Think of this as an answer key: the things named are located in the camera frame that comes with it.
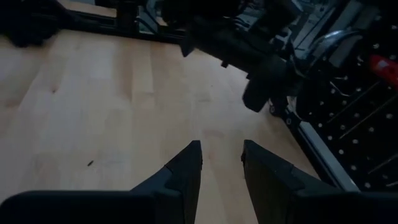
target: pegboard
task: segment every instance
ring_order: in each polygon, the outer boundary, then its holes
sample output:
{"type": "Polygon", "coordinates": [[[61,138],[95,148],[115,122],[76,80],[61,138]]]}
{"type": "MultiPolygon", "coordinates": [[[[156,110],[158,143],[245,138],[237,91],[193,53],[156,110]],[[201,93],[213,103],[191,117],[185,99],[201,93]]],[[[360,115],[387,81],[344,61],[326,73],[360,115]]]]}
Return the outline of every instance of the pegboard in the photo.
{"type": "Polygon", "coordinates": [[[340,68],[325,58],[313,70],[330,80],[308,121],[363,191],[398,191],[397,25],[376,16],[340,68]]]}

